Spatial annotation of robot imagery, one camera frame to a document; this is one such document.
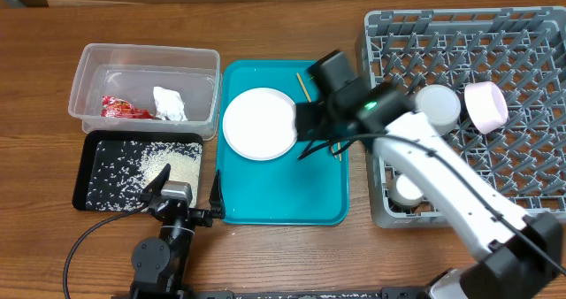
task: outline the dish rack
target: dish rack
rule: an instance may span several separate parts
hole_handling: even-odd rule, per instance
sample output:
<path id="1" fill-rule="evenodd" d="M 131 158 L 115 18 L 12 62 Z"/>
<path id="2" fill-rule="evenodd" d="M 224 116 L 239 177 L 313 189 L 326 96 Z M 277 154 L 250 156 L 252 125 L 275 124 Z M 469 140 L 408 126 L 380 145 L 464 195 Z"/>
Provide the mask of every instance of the dish rack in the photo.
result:
<path id="1" fill-rule="evenodd" d="M 441 84 L 463 96 L 469 83 L 496 83 L 507 124 L 484 135 L 460 119 L 444 138 L 511 202 L 566 223 L 565 38 L 563 7 L 371 11 L 356 42 L 357 69 L 373 88 L 390 81 L 407 94 Z M 410 211 L 393 205 L 387 183 L 399 172 L 369 153 L 366 164 L 378 226 L 448 226 L 426 200 Z"/>

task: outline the wooden table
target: wooden table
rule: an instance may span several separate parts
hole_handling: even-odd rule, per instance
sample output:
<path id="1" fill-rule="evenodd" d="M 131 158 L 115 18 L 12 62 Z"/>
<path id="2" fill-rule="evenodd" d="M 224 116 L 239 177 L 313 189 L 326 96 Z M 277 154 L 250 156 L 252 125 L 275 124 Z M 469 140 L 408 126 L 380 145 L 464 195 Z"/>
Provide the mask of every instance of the wooden table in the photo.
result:
<path id="1" fill-rule="evenodd" d="M 370 0 L 310 3 L 140 5 L 0 10 L 0 297 L 61 298 L 67 253 L 105 213 L 71 206 L 85 135 L 67 113 L 80 54 L 115 42 L 218 50 L 223 70 L 240 58 L 351 59 L 371 10 L 566 5 L 566 0 Z M 213 180 L 216 139 L 206 142 L 199 203 Z M 350 151 L 350 209 L 336 227 L 199 228 L 187 282 L 196 290 L 377 289 L 423 285 L 473 261 L 449 228 L 393 230 L 373 224 L 363 152 Z M 128 290 L 132 249 L 155 236 L 147 216 L 97 230 L 71 264 L 73 298 Z M 566 296 L 566 279 L 540 298 Z"/>

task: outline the red wrapper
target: red wrapper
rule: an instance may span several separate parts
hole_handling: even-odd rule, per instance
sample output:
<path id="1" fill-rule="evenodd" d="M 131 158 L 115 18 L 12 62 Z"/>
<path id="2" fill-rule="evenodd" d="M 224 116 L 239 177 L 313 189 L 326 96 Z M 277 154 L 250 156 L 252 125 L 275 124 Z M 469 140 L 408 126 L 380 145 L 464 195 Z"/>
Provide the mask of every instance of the red wrapper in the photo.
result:
<path id="1" fill-rule="evenodd" d="M 136 109 L 128 101 L 114 96 L 103 96 L 103 117 L 153 119 L 147 110 Z"/>

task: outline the translucent container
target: translucent container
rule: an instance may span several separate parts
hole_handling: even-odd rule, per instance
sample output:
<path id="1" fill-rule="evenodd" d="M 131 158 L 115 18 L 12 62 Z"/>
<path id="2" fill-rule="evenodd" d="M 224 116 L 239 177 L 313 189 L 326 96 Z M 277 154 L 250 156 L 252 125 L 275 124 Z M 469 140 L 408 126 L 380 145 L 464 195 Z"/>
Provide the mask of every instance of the translucent container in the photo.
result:
<path id="1" fill-rule="evenodd" d="M 93 43 L 82 52 L 69 99 L 69 114 L 82 130 L 196 133 L 210 140 L 218 125 L 222 76 L 215 50 Z M 156 113 L 153 88 L 175 90 L 188 121 L 106 118 L 103 96 L 115 96 Z"/>

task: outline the tray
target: tray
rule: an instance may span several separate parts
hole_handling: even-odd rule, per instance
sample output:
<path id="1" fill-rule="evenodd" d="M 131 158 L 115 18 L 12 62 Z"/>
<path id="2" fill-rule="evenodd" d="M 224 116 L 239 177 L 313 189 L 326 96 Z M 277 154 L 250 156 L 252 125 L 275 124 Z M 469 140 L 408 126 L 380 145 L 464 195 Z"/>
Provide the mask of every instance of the tray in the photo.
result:
<path id="1" fill-rule="evenodd" d="M 82 149 L 73 206 L 79 211 L 131 211 L 142 205 L 138 197 L 146 182 L 169 163 L 169 179 L 189 181 L 190 205 L 195 207 L 202 158 L 203 138 L 198 134 L 93 131 Z"/>
<path id="2" fill-rule="evenodd" d="M 302 76 L 311 98 L 316 87 L 305 69 L 313 61 L 240 60 L 226 68 L 220 122 L 228 104 L 251 88 L 275 88 L 294 102 L 306 102 L 296 74 Z M 217 169 L 222 173 L 225 222 L 231 224 L 321 225 L 339 224 L 348 213 L 348 153 L 342 161 L 320 150 L 297 161 L 307 145 L 298 142 L 285 155 L 271 161 L 239 156 L 218 133 Z"/>
<path id="3" fill-rule="evenodd" d="M 356 43 L 358 72 L 373 87 L 391 81 L 408 94 L 442 84 L 461 95 L 468 83 L 496 83 L 508 123 L 483 135 L 460 120 L 445 140 L 510 201 L 566 223 L 565 38 L 563 7 L 371 11 Z M 387 183 L 399 172 L 379 157 L 366 162 L 377 225 L 448 226 L 427 201 L 396 208 Z"/>

